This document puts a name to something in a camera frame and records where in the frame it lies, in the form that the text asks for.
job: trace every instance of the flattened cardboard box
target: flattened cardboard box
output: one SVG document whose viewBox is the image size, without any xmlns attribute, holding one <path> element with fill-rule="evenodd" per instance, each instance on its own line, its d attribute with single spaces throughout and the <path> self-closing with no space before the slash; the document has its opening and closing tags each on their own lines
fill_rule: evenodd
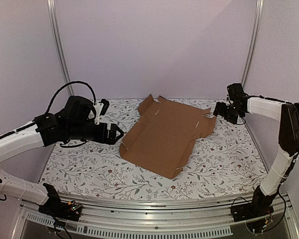
<svg viewBox="0 0 299 239">
<path fill-rule="evenodd" d="M 138 107 L 139 121 L 120 145 L 121 158 L 166 178 L 176 177 L 187 164 L 196 139 L 210 135 L 216 117 L 162 96 L 149 95 Z"/>
</svg>

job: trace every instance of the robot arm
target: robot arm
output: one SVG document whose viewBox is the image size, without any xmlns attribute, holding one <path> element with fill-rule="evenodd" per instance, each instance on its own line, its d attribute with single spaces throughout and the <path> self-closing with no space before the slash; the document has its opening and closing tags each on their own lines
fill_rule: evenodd
<svg viewBox="0 0 299 239">
<path fill-rule="evenodd" d="M 45 113 L 28 124 L 0 136 L 0 163 L 22 152 L 72 139 L 115 144 L 124 132 L 116 125 L 99 121 L 109 102 L 93 103 L 83 97 L 70 96 L 66 106 L 56 114 Z M 62 203 L 56 190 L 48 184 L 35 184 L 0 170 L 0 194 L 24 199 L 40 205 L 42 213 L 77 221 L 80 204 Z"/>
<path fill-rule="evenodd" d="M 262 96 L 248 96 L 241 84 L 227 87 L 230 104 L 218 102 L 214 115 L 221 115 L 225 120 L 237 124 L 238 117 L 247 113 L 262 115 L 280 122 L 279 148 L 275 161 L 268 175 L 254 191 L 252 203 L 245 210 L 246 220 L 267 214 L 272 211 L 271 203 L 279 193 L 280 185 L 287 179 L 299 154 L 299 103 L 283 102 Z M 233 214 L 241 209 L 234 206 Z"/>
</svg>

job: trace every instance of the slotted vent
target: slotted vent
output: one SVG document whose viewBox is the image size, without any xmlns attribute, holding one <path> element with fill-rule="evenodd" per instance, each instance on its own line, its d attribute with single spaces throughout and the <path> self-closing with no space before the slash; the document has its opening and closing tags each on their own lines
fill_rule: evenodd
<svg viewBox="0 0 299 239">
<path fill-rule="evenodd" d="M 29 221 L 45 225 L 53 226 L 54 220 L 48 216 L 37 215 L 35 213 L 27 212 L 26 218 Z M 209 230 L 191 231 L 191 232 L 168 232 L 168 233 L 137 233 L 137 232 L 123 232 L 115 230 L 107 230 L 96 227 L 77 225 L 76 231 L 69 230 L 71 233 L 97 236 L 101 239 L 212 239 L 221 238 L 232 235 L 229 226 Z"/>
</svg>

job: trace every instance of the unfolded cardboard sheet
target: unfolded cardboard sheet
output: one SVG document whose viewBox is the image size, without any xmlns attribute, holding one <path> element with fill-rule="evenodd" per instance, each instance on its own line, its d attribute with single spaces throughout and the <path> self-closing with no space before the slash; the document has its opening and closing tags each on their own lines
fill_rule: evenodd
<svg viewBox="0 0 299 239">
<path fill-rule="evenodd" d="M 120 145 L 121 158 L 166 178 L 176 177 L 188 163 L 196 139 L 210 135 L 216 117 L 199 109 L 149 95 L 138 107 L 139 121 Z"/>
</svg>

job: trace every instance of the table surface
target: table surface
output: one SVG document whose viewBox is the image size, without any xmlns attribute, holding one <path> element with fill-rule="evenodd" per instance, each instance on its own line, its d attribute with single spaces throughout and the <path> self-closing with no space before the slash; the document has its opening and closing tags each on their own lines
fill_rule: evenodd
<svg viewBox="0 0 299 239">
<path fill-rule="evenodd" d="M 217 100 L 175 100 L 213 108 Z M 102 122 L 127 132 L 140 117 L 142 100 L 110 100 Z M 214 132 L 196 141 L 188 164 L 170 180 L 120 158 L 119 145 L 88 142 L 77 148 L 56 144 L 40 181 L 63 193 L 125 200 L 183 200 L 252 192 L 266 176 L 244 125 L 218 117 Z"/>
</svg>

